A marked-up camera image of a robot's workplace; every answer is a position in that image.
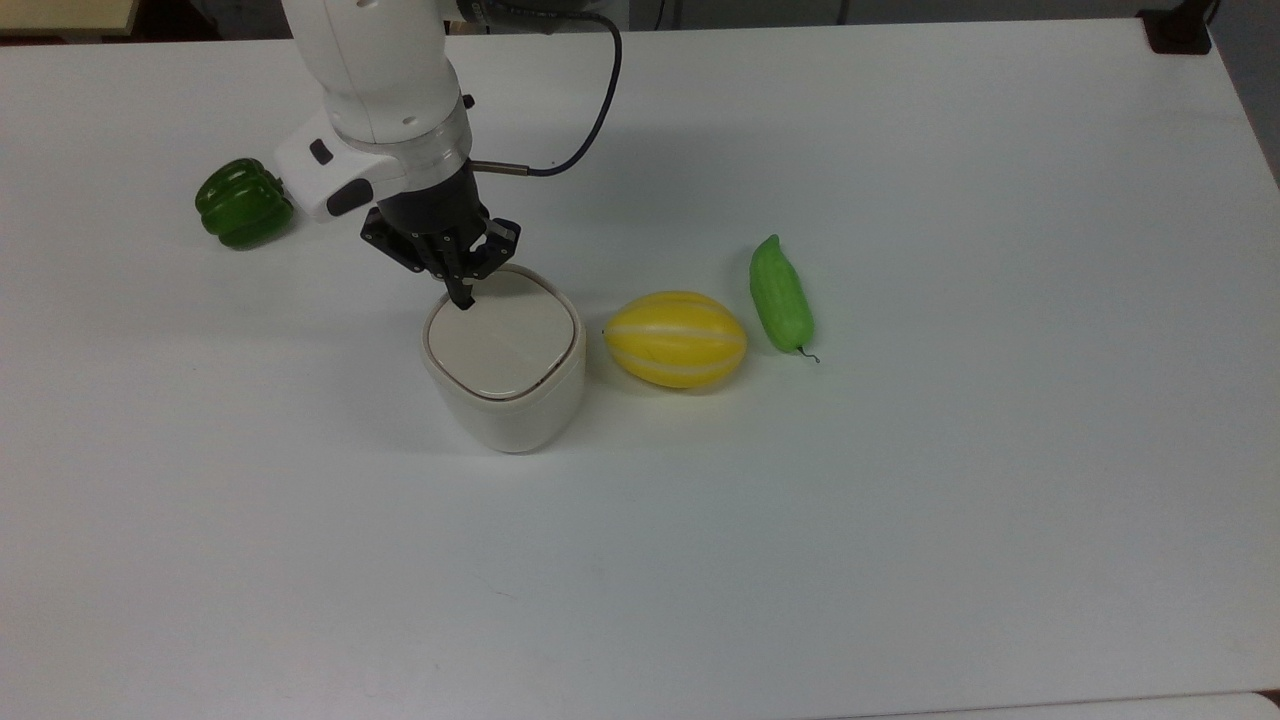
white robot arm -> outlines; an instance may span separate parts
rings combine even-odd
[[[549,32],[554,26],[548,23],[588,19],[613,33],[614,73],[600,115],[579,152],[554,172],[576,161],[603,124],[621,65],[621,36],[608,19],[579,12],[585,4],[579,0],[442,3],[284,0],[302,59],[324,87],[324,106],[276,149],[275,161],[294,201],[320,222],[376,202],[361,237],[408,269],[444,281],[453,302],[466,309],[472,302],[468,282],[515,254],[520,225],[490,218],[480,204],[468,160],[468,105],[444,56],[443,20],[506,19]],[[472,250],[481,236],[485,242]]]

fake fruit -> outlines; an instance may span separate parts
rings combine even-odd
[[[723,305],[696,292],[655,292],[623,306],[604,328],[613,360],[650,383],[691,388],[732,373],[746,333]]]

green bell pepper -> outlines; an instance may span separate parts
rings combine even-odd
[[[232,160],[196,193],[200,222],[227,247],[248,250],[280,233],[293,218],[284,184],[252,158]]]

green cucumber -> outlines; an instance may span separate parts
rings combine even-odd
[[[751,254],[751,300],[769,342],[783,352],[804,352],[813,340],[813,313],[776,234]]]

black cable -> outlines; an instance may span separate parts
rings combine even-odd
[[[509,5],[502,0],[485,1],[503,13],[521,18],[586,20],[589,23],[602,24],[609,31],[609,35],[613,36],[613,72],[609,74],[609,88],[604,91],[604,102],[600,104],[600,113],[595,117],[595,124],[591,126],[591,132],[586,135],[586,140],[582,141],[577,152],[573,152],[573,155],[571,155],[568,160],[564,160],[564,163],[556,165],[554,168],[529,168],[529,174],[535,178],[558,176],[577,164],[577,161],[582,159],[582,155],[586,155],[591,143],[595,142],[595,136],[600,135],[600,128],[604,127],[604,117],[609,114],[609,105],[613,104],[613,92],[618,88],[618,74],[622,72],[622,33],[618,32],[618,26],[613,24],[613,20],[595,13],[535,10],[521,5]]]

